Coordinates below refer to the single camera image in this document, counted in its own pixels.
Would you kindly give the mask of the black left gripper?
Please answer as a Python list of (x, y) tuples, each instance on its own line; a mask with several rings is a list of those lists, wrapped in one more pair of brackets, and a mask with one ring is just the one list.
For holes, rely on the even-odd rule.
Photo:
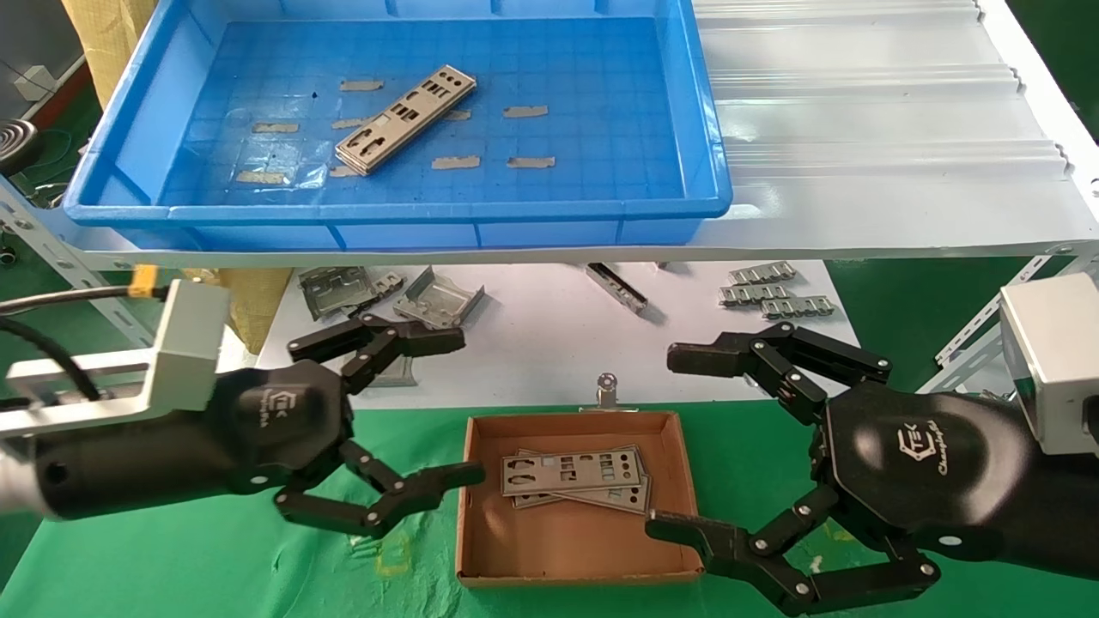
[(355, 442), (342, 445), (352, 434), (347, 395), (364, 391), (399, 357), (460, 347), (460, 328), (354, 317), (292, 340), (290, 367), (220, 375), (204, 410), (40, 435), (40, 495), (55, 519), (77, 520), (295, 481), (312, 486), (337, 470), (340, 453), (377, 501), (329, 500), (291, 485), (276, 494), (275, 508), (288, 523), (381, 539), (409, 516), (436, 510), (447, 492), (486, 481), (486, 470), (460, 462), (404, 476)]

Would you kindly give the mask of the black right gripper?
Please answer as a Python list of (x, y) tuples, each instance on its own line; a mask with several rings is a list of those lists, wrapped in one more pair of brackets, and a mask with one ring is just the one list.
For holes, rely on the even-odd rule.
[[(1012, 404), (893, 391), (880, 385), (890, 360), (790, 322), (675, 342), (666, 360), (675, 374), (747, 377), (801, 424), (822, 419), (823, 478), (836, 490), (817, 486), (755, 533), (664, 510), (645, 521), (648, 537), (692, 548), (707, 574), (750, 584), (784, 615), (915, 599), (939, 582), (915, 547), (1096, 580), (1096, 455), (1044, 453)], [(828, 402), (807, 373), (862, 384)], [(790, 564), (786, 552), (836, 506), (840, 523), (884, 547), (887, 562), (821, 573)]]

